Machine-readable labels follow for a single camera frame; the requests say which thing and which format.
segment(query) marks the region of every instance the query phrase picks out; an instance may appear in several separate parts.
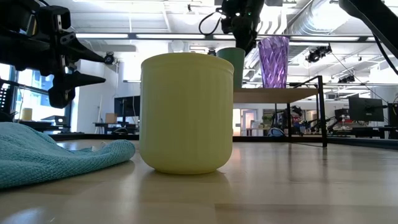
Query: wall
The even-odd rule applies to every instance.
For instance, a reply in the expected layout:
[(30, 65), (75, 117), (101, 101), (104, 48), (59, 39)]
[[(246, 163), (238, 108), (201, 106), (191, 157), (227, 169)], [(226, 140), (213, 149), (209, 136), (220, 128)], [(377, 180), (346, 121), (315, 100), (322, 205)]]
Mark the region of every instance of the wall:
[(141, 94), (140, 83), (124, 83), (123, 80), (139, 80), (143, 60), (169, 51), (168, 41), (132, 41), (131, 44), (136, 46), (137, 52), (123, 52), (119, 66), (114, 69), (116, 72), (103, 63), (87, 60), (77, 63), (79, 72), (103, 77), (106, 81), (76, 89), (76, 97), (72, 102), (72, 131), (94, 133), (93, 123), (97, 122), (101, 102), (101, 117), (105, 120), (105, 114), (114, 111), (115, 97)]
[[(383, 99), (383, 105), (394, 102), (398, 97), (398, 75), (391, 68), (380, 70), (378, 67), (371, 70), (369, 76), (371, 83), (395, 83), (397, 86), (378, 86), (372, 87), (371, 98)], [(384, 109), (384, 117), (388, 119), (388, 110)], [(384, 126), (388, 125), (388, 122), (371, 122), (371, 126)]]
[(105, 64), (80, 60), (78, 70), (87, 75), (106, 79), (104, 83), (81, 86), (72, 102), (72, 131), (94, 133), (101, 105), (101, 117), (113, 112), (113, 97), (116, 94), (118, 75)]

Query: yellow cup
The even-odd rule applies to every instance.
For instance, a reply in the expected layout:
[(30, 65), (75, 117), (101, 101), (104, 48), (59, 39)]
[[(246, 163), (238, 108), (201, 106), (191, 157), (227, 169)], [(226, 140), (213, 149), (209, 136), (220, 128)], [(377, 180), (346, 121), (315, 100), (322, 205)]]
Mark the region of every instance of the yellow cup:
[(142, 65), (140, 153), (160, 172), (204, 174), (232, 153), (233, 66), (195, 53)]
[(23, 108), (22, 109), (21, 120), (32, 121), (32, 113), (33, 113), (33, 109), (32, 108)]

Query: office room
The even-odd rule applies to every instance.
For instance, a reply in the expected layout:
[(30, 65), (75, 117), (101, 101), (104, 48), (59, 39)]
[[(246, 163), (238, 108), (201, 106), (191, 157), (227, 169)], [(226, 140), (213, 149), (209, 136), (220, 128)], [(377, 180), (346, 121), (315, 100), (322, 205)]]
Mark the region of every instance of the office room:
[(0, 223), (397, 223), (398, 2), (0, 11)]

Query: computer monitor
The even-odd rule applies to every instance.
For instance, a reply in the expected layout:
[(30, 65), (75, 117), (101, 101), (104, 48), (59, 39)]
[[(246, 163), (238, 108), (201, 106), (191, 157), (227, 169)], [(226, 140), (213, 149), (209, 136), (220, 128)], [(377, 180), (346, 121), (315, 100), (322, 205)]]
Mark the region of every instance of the computer monitor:
[(116, 113), (118, 117), (139, 116), (140, 106), (140, 96), (119, 97), (114, 99), (114, 113)]
[(349, 97), (348, 102), (350, 119), (355, 121), (384, 121), (382, 100)]
[(346, 117), (346, 116), (349, 116), (349, 112), (348, 112), (348, 109), (337, 109), (337, 110), (335, 110), (335, 116), (336, 116), (336, 118), (341, 118), (341, 117)]

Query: shelf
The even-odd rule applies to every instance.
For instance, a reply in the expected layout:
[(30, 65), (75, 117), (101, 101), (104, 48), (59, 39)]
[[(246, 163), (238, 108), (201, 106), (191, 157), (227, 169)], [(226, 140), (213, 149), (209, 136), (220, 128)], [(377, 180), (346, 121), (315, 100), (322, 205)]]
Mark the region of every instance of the shelf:
[(234, 90), (234, 103), (293, 103), (317, 93), (315, 88), (242, 88)]

